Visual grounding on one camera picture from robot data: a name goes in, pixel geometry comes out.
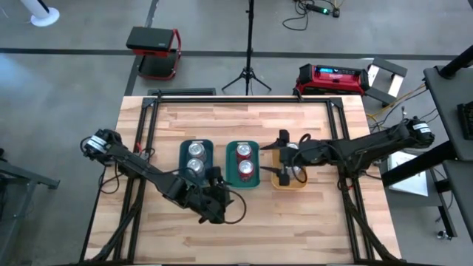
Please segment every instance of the teal tray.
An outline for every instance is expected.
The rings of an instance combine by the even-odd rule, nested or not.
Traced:
[[[250,161],[254,165],[253,176],[248,181],[243,181],[239,177],[238,160],[237,160],[237,146],[238,143],[248,143],[251,147]],[[233,188],[249,189],[255,188],[259,185],[259,145],[250,140],[232,141],[227,145],[226,149],[226,164],[225,164],[225,180],[231,183]]]
[[[192,157],[188,153],[189,146],[194,142],[201,142],[205,148],[205,153],[207,159],[204,163],[204,173],[208,169],[214,166],[214,144],[210,140],[185,140],[180,144],[180,151],[179,151],[179,168],[186,168],[187,162],[192,159]],[[189,179],[194,179],[194,175],[189,173],[189,171],[181,170],[179,174],[185,176]],[[198,177],[197,183],[200,185],[208,185],[208,180],[205,178],[205,175],[202,174]]]

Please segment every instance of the tripod stand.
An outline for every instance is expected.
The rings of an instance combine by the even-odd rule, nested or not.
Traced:
[[[246,49],[246,66],[243,68],[238,78],[235,78],[234,80],[232,80],[232,82],[228,83],[222,88],[222,91],[223,91],[227,89],[233,83],[239,81],[241,78],[244,78],[246,82],[246,95],[248,95],[250,79],[252,78],[271,91],[271,88],[268,85],[266,85],[264,82],[260,81],[260,79],[256,77],[256,74],[253,71],[253,67],[251,67],[251,53],[253,52],[253,48],[251,47],[251,40],[253,38],[254,0],[249,0],[249,2],[250,2],[250,10],[247,11],[249,25],[248,25],[248,47]]]

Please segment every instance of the table leg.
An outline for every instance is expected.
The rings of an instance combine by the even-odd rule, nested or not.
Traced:
[[[455,159],[456,156],[453,145],[450,141],[446,141],[430,151],[417,156],[415,159],[403,163],[382,174],[381,177],[383,178],[383,184],[385,187],[394,185],[402,180],[434,167],[442,163],[444,160]]]
[[[25,178],[40,184],[47,185],[49,189],[57,189],[59,186],[58,180],[52,180],[49,177],[44,177],[40,174],[24,170],[22,168],[12,166],[5,161],[0,160],[0,173],[8,174],[13,177]]]

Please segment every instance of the wooden table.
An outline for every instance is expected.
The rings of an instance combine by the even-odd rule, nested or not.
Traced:
[[[123,143],[133,147],[142,97],[125,97],[116,130]],[[343,96],[351,138],[369,134],[359,96]],[[162,103],[158,109],[151,162],[163,171],[178,167],[179,146],[184,140],[206,138],[214,143],[214,165],[225,169],[225,146],[232,140],[272,143],[280,129],[292,140],[304,133],[313,139],[330,139],[327,108],[319,103]],[[147,130],[144,130],[143,143]],[[270,166],[271,151],[260,152],[262,166]],[[238,191],[248,212],[237,225],[199,225],[199,217],[161,197],[146,186],[135,263],[344,263],[352,262],[341,193],[336,187],[336,167],[310,167],[307,186],[300,191],[276,190],[270,174],[261,171],[261,184]],[[379,175],[377,168],[369,173]],[[115,194],[101,194],[95,212],[86,259],[92,258],[116,229],[126,178]],[[391,215],[381,181],[361,178],[368,222],[388,250],[400,257]],[[104,190],[112,190],[110,183]],[[242,204],[229,206],[227,220],[238,219]],[[358,243],[363,250],[361,231]],[[129,233],[123,245],[128,250]]]

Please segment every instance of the concrete floor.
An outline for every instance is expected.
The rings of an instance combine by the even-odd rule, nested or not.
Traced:
[[[0,47],[48,49],[125,49],[133,26],[145,23],[151,0],[49,0],[61,11],[48,28],[24,22],[19,1],[0,7]],[[160,0],[153,27],[176,27],[185,50],[243,51],[247,1]],[[389,53],[454,55],[473,44],[472,9],[466,0],[346,0],[341,18],[312,14],[305,32],[292,32],[281,22],[295,16],[289,0],[256,0],[253,47],[261,52]],[[118,118],[134,56],[0,54],[0,147],[11,163],[60,179],[57,191],[37,189],[34,211],[21,228],[12,265],[54,265],[77,261],[85,238],[101,168],[81,156],[78,142],[98,128],[113,128]],[[408,75],[400,94],[421,84],[422,70],[445,61],[392,61]],[[219,88],[236,77],[244,58],[187,57],[172,81],[136,80],[133,95],[158,88]],[[306,63],[366,67],[364,59],[254,58],[253,67],[273,87],[271,95],[288,95],[298,68]],[[244,94],[240,81],[226,90]],[[255,95],[267,91],[253,83]],[[365,109],[380,104],[365,98]],[[408,116],[434,109],[429,93],[405,104]],[[401,112],[393,112],[389,125]],[[435,145],[446,140],[440,119],[430,123]],[[401,209],[390,203],[401,253],[409,262],[472,265],[472,241],[456,204],[451,212],[459,237],[438,241],[436,208]]]

